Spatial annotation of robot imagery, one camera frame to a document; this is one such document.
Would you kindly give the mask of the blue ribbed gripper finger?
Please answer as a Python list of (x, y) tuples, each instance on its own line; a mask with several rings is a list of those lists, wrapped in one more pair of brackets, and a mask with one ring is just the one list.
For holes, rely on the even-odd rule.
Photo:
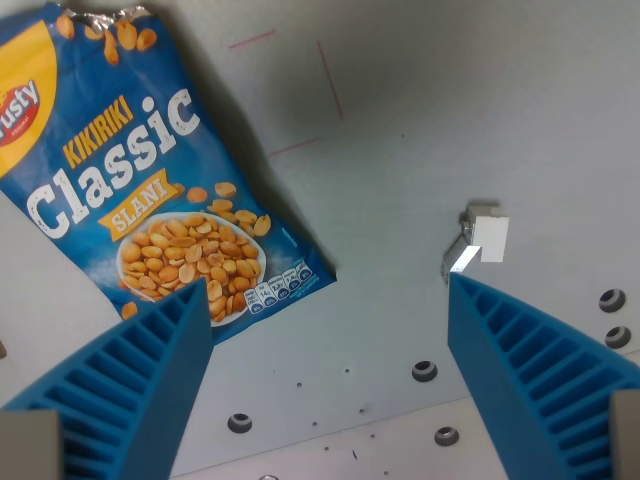
[(51, 410), (66, 479), (167, 479), (214, 348), (198, 281), (96, 337), (4, 405)]
[(610, 479), (609, 402), (639, 369), (484, 283), (449, 278), (448, 346), (511, 479)]

